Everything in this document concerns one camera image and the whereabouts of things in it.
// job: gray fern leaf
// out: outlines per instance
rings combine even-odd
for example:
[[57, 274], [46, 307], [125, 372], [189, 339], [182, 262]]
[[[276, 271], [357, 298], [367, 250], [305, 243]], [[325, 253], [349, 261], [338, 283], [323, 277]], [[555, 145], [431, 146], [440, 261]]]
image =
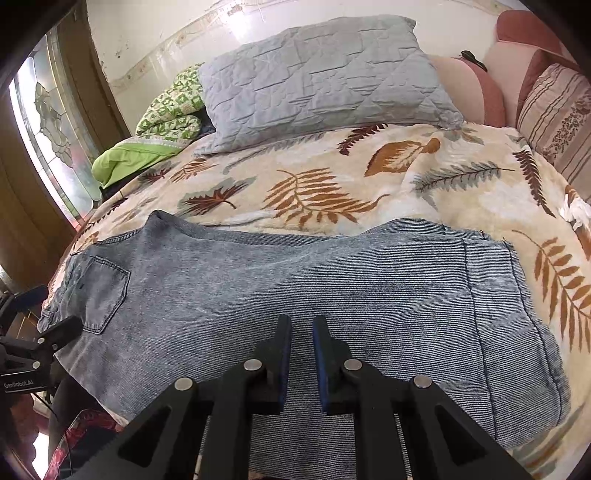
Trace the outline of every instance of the gray fern leaf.
[[431, 192], [436, 189], [467, 190], [469, 187], [477, 187], [480, 182], [500, 178], [501, 171], [514, 171], [510, 168], [500, 168], [496, 163], [472, 162], [469, 165], [451, 165], [440, 170], [430, 170], [413, 180], [415, 193], [422, 197], [434, 208], [435, 202]]
[[507, 135], [509, 140], [519, 145], [519, 148], [523, 148], [525, 146], [529, 146], [527, 143], [527, 139], [525, 137], [514, 137], [513, 135]]
[[241, 157], [238, 160], [230, 163], [226, 166], [226, 168], [223, 169], [223, 173], [224, 175], [228, 175], [230, 170], [233, 169], [236, 165], [239, 165], [240, 163], [245, 162], [246, 160], [250, 160], [251, 158], [258, 157], [259, 155], [264, 155], [271, 151], [287, 150], [288, 148], [291, 148], [294, 145], [320, 140], [324, 136], [324, 133], [325, 132], [318, 132], [315, 134], [303, 135], [302, 137], [286, 138], [284, 140], [279, 140], [277, 142], [267, 144], [264, 147], [255, 150], [254, 152], [251, 152], [248, 155], [245, 155], [244, 157]]

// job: green blanket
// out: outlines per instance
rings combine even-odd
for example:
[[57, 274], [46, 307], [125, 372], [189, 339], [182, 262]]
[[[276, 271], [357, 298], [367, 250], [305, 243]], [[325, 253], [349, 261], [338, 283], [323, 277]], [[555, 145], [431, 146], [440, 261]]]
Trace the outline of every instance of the green blanket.
[[204, 107], [203, 88], [197, 78], [200, 65], [183, 70], [173, 85], [154, 99], [134, 137], [119, 142], [95, 160], [92, 176], [103, 188], [175, 156], [199, 135], [201, 120], [191, 114]]

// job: stained glass window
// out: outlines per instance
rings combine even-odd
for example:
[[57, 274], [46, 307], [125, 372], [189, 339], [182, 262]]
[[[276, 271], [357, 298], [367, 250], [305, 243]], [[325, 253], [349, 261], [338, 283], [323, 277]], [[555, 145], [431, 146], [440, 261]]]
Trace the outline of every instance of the stained glass window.
[[37, 173], [66, 218], [80, 229], [100, 201], [99, 184], [90, 171], [98, 152], [72, 101], [55, 32], [41, 39], [9, 89]]

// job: white wall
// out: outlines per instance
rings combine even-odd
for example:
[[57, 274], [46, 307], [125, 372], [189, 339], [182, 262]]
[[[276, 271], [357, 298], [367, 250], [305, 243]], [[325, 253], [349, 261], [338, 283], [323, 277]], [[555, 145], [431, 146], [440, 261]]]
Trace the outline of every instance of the white wall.
[[87, 0], [92, 40], [108, 81], [201, 17], [213, 0]]
[[[87, 0], [93, 41], [129, 130], [193, 63], [285, 28], [340, 16], [397, 14], [417, 21], [429, 54], [483, 58], [495, 38], [496, 0]], [[517, 0], [504, 0], [524, 8]]]

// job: striped pillow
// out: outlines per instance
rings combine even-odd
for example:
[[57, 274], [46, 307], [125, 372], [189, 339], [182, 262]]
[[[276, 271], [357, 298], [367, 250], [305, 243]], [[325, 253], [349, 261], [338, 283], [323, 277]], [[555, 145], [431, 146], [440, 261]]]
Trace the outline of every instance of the striped pillow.
[[527, 96], [517, 130], [591, 200], [591, 85], [583, 75], [549, 66]]

